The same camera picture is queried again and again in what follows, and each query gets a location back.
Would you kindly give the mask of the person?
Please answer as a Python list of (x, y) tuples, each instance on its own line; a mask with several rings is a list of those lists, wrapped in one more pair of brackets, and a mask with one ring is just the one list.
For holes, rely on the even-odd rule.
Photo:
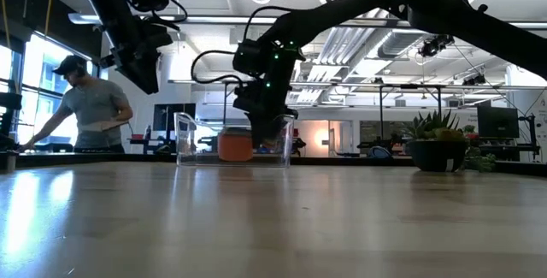
[(90, 76), (86, 60), (76, 55), (66, 56), (53, 72), (62, 76), (71, 88), (63, 95), (53, 116), (18, 151), (31, 149), (74, 115), (78, 129), (74, 152), (123, 154), (121, 125), (131, 120), (133, 112), (121, 87)]

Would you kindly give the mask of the potted succulent plant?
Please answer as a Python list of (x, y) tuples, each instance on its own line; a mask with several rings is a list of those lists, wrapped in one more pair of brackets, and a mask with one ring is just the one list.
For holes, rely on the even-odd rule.
[(434, 110), (418, 115), (404, 126), (410, 137), (406, 150), (414, 164), (422, 171), (456, 172), (472, 169), (491, 172), (496, 157), (483, 154), (479, 148), (479, 136), (474, 126), (459, 128), (459, 117), (451, 111)]

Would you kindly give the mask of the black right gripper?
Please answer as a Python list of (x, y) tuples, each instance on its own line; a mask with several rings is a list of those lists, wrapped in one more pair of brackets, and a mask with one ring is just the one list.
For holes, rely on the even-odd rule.
[(233, 68), (252, 78), (245, 86), (238, 86), (234, 93), (233, 107), (246, 113), (250, 119), (253, 146), (259, 146), (274, 136), (275, 145), (288, 145), (292, 137), (292, 115), (285, 100), (296, 60), (303, 60), (299, 48), (279, 46), (239, 46), (233, 58)]

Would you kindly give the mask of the black monitor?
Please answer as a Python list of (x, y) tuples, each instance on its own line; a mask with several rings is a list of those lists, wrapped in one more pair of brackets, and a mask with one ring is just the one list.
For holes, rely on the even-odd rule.
[(477, 116), (481, 138), (517, 139), (520, 137), (517, 109), (479, 106)]
[(192, 118), (196, 114), (195, 104), (155, 104), (152, 129), (154, 131), (174, 130), (174, 113), (186, 113)]

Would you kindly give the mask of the clear plastic basket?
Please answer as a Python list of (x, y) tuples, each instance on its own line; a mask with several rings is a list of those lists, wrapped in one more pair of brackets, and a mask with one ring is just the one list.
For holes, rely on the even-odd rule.
[[(286, 115), (283, 117), (292, 117), (294, 126), (293, 116)], [(253, 157), (249, 161), (233, 163), (219, 159), (217, 136), (224, 127), (245, 127), (251, 133), (249, 125), (212, 124), (194, 120), (186, 113), (176, 113), (174, 119), (176, 123), (176, 158), (179, 166), (211, 165), (286, 168), (290, 165), (293, 126), (291, 142), (288, 145), (275, 145), (274, 136), (259, 146), (253, 146)]]

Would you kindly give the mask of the white and blue helmet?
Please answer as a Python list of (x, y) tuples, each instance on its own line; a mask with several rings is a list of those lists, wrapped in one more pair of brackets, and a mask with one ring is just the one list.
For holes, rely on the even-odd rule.
[(392, 155), (386, 148), (375, 145), (368, 149), (367, 158), (391, 159)]

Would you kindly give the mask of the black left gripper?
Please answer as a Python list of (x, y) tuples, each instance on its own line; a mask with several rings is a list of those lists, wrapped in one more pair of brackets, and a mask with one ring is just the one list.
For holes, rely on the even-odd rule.
[(116, 66), (116, 71), (144, 93), (157, 93), (158, 49), (173, 42), (167, 29), (157, 24), (136, 23), (110, 24), (103, 30), (110, 42), (110, 53), (100, 59), (101, 67)]

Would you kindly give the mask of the orange measuring cup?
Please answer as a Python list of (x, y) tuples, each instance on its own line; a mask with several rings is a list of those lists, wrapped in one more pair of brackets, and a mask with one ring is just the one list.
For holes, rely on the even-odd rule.
[(219, 159), (242, 163), (253, 157), (250, 130), (245, 127), (224, 127), (217, 136)]

